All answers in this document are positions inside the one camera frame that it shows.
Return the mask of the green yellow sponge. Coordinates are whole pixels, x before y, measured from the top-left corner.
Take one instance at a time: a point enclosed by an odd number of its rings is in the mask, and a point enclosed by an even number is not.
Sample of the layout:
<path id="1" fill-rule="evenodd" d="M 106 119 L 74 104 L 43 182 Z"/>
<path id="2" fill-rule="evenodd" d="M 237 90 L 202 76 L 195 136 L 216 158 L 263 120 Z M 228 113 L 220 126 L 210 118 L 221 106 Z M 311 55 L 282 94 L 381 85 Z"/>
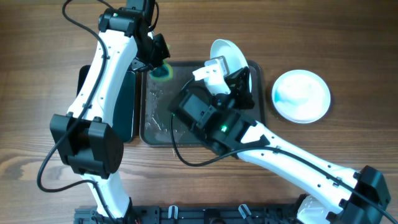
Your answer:
<path id="1" fill-rule="evenodd" d="M 174 75 L 174 71 L 172 66 L 167 62 L 166 59 L 163 59 L 163 64 L 154 70 L 152 70 L 149 75 L 151 79 L 157 82 L 166 82 L 171 80 Z"/>

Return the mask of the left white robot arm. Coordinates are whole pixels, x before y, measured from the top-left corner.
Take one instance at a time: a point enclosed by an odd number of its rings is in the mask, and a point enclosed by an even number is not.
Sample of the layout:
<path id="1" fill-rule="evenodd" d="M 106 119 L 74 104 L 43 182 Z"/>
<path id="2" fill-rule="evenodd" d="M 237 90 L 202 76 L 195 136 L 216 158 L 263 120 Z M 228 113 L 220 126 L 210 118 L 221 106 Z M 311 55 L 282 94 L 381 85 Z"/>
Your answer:
<path id="1" fill-rule="evenodd" d="M 97 207 L 88 217 L 96 223 L 139 223 L 119 175 L 123 140 L 113 129 L 114 111 L 128 73 L 160 67 L 170 53 L 161 34 L 155 1 L 128 1 L 108 6 L 100 15 L 93 62 L 65 115 L 54 115 L 53 152 L 91 186 Z"/>

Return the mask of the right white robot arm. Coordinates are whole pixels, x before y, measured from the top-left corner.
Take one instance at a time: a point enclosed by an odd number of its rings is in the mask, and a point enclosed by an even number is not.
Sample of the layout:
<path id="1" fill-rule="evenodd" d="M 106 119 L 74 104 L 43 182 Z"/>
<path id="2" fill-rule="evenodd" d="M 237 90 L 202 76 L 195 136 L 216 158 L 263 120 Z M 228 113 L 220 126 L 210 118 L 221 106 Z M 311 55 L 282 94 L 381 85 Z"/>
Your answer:
<path id="1" fill-rule="evenodd" d="M 213 94 L 189 80 L 169 104 L 216 160 L 233 156 L 266 168 L 305 191 L 295 218 L 301 223 L 379 223 L 390 218 L 383 174 L 325 161 L 283 140 L 245 113 L 254 106 L 247 67 L 222 79 L 229 94 Z"/>

